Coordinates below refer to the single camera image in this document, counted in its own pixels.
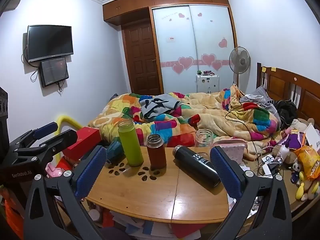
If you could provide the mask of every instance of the white bottle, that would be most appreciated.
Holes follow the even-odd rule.
[[[286,159],[286,157],[288,156],[290,152],[290,149],[289,149],[289,143],[287,144],[284,144],[280,147],[280,154],[281,154],[281,157],[283,159],[283,161]]]

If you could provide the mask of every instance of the brown glass bottle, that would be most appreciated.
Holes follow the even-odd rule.
[[[148,136],[147,150],[152,169],[163,169],[167,166],[164,141],[159,134],[151,134]]]

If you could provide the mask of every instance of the white suitcase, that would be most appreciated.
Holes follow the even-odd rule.
[[[203,92],[207,94],[220,92],[218,75],[213,75],[213,76],[197,75],[196,82],[197,82],[197,92]]]

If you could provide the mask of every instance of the wall-mounted tv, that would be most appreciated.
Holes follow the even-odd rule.
[[[28,26],[28,62],[73,54],[71,26]]]

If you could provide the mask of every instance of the black thermos bottle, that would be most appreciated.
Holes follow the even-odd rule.
[[[172,154],[188,171],[196,175],[199,174],[214,187],[219,184],[219,176],[214,170],[212,163],[206,158],[182,145],[176,146]]]

